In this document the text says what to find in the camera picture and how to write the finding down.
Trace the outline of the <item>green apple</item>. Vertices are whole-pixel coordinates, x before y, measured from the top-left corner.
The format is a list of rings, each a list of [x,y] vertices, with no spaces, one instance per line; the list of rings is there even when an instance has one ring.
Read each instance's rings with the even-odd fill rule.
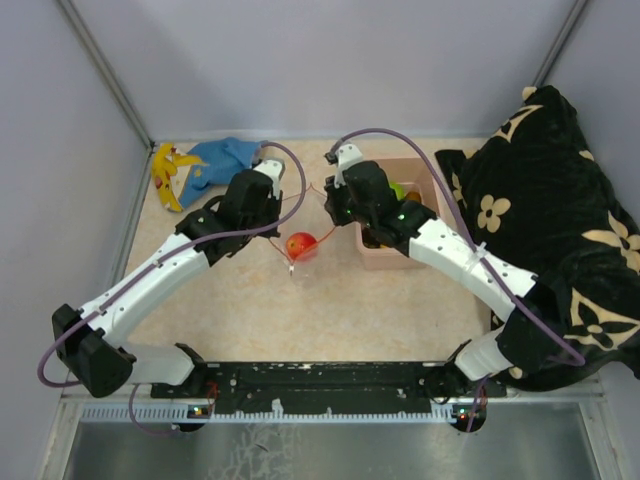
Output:
[[[395,182],[390,182],[389,187],[394,192],[398,200],[403,200],[405,198],[406,194],[402,185]]]

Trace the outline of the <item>clear zip bag orange zipper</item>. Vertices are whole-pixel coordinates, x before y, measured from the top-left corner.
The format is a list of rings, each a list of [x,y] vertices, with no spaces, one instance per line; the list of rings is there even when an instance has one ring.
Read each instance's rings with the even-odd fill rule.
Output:
[[[329,257],[327,241],[335,226],[324,209],[325,201],[325,193],[310,183],[299,209],[278,227],[279,237],[269,239],[289,277],[296,282],[314,276]]]

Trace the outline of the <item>red apple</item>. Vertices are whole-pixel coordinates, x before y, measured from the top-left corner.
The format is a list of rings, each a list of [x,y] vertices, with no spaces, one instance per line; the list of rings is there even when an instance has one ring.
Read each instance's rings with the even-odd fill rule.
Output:
[[[318,240],[308,232],[295,232],[285,242],[285,251],[290,260],[296,261],[308,255],[318,244]]]

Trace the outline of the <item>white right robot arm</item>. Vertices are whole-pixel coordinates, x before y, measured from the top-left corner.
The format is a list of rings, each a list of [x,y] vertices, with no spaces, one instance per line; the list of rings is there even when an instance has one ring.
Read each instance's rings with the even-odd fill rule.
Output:
[[[397,199],[374,161],[358,161],[326,179],[325,209],[337,226],[357,222],[381,244],[457,281],[502,320],[454,354],[448,387],[470,395],[482,378],[517,367],[540,371],[561,355],[565,288],[465,241],[430,208]]]

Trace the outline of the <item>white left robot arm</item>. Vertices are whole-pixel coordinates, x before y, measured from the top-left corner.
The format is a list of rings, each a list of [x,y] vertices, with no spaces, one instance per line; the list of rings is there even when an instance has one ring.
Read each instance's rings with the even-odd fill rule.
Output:
[[[158,250],[103,295],[52,315],[56,355],[95,398],[125,384],[174,385],[201,394],[208,373],[183,347],[133,345],[131,332],[167,297],[255,236],[277,233],[284,166],[264,160],[233,176],[226,192],[186,215]]]

